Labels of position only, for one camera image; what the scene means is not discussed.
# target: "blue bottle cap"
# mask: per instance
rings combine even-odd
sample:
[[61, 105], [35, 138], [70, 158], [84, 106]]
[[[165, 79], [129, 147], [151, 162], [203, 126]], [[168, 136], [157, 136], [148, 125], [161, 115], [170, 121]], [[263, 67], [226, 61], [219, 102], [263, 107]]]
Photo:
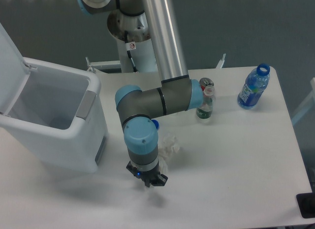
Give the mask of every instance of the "blue bottle cap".
[[261, 76], [266, 76], [270, 72], [270, 67], [266, 63], [262, 63], [257, 67], [257, 74]]

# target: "white trash bin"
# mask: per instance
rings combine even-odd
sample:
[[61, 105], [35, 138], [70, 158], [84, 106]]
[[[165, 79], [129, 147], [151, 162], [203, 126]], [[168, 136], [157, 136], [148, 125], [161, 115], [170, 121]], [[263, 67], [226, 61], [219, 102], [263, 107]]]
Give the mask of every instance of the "white trash bin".
[[95, 172], [108, 137], [99, 78], [23, 58], [1, 24], [0, 62], [0, 127], [44, 162]]

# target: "plastic bottle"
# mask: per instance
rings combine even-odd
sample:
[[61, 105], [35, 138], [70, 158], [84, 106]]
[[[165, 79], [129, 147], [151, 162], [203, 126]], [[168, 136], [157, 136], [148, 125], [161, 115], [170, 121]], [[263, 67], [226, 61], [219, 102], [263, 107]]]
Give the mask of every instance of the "plastic bottle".
[[196, 110], [197, 116], [201, 119], [209, 118], [212, 114], [214, 101], [215, 101], [215, 88], [212, 85], [207, 85], [203, 91], [203, 103]]
[[269, 82], [270, 67], [260, 64], [247, 76], [242, 91], [237, 97], [238, 104], [244, 109], [255, 107], [260, 96], [267, 88]]

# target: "white panel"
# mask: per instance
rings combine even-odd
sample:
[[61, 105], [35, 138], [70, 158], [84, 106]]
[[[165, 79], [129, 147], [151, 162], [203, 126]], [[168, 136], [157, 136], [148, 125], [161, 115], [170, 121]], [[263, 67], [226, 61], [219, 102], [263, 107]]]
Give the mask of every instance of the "white panel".
[[0, 24], [0, 112], [5, 113], [27, 78], [19, 50]]

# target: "silver metal tube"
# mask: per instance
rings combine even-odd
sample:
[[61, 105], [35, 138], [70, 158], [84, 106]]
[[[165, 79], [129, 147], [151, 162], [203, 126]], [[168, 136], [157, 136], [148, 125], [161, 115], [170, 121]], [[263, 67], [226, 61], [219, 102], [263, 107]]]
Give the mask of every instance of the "silver metal tube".
[[171, 0], [143, 0], [161, 80], [188, 75]]

